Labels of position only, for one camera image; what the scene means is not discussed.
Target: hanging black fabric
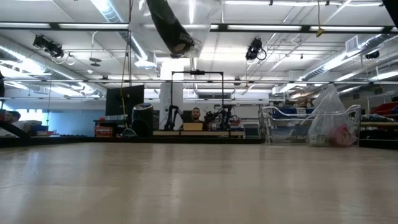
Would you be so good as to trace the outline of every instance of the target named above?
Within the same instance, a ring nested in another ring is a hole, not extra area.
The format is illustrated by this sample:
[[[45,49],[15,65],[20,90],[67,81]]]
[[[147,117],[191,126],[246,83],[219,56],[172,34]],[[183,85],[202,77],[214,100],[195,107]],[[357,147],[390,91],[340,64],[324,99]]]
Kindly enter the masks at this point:
[[[155,27],[173,57],[181,57],[195,46],[167,1],[147,0],[147,3]]]

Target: robotic arm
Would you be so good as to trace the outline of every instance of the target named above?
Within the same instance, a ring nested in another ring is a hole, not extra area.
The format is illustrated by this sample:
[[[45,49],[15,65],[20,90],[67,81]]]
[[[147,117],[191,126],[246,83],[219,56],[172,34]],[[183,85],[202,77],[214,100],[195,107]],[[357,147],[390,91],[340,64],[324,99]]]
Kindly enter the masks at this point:
[[[167,116],[167,122],[164,126],[165,131],[174,131],[175,119],[177,117],[177,114],[179,114],[181,119],[183,120],[183,114],[182,114],[180,108],[175,105],[170,105],[169,106],[169,114]]]

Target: wooden platform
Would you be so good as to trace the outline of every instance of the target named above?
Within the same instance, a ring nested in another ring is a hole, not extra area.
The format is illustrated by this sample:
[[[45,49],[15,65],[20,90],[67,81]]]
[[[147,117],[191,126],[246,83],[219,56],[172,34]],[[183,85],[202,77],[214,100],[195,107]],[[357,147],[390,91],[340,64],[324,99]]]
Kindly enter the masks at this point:
[[[243,131],[154,131],[154,136],[244,136]]]
[[[81,143],[0,151],[14,223],[398,223],[398,153]]]

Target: hanging cable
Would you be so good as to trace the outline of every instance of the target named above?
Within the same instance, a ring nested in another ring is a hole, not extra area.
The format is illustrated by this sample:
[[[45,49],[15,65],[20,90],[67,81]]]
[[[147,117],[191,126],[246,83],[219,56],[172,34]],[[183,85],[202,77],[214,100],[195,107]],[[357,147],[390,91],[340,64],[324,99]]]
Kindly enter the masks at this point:
[[[318,0],[318,32],[317,32],[317,37],[320,37],[325,30],[321,28],[321,4]]]

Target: light wood floor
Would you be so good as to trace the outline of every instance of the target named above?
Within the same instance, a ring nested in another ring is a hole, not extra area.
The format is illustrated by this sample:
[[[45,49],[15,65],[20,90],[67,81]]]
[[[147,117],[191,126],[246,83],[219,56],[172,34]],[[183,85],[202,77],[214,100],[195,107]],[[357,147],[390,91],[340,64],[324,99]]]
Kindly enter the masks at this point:
[[[0,223],[398,223],[398,151],[69,144],[0,151]]]

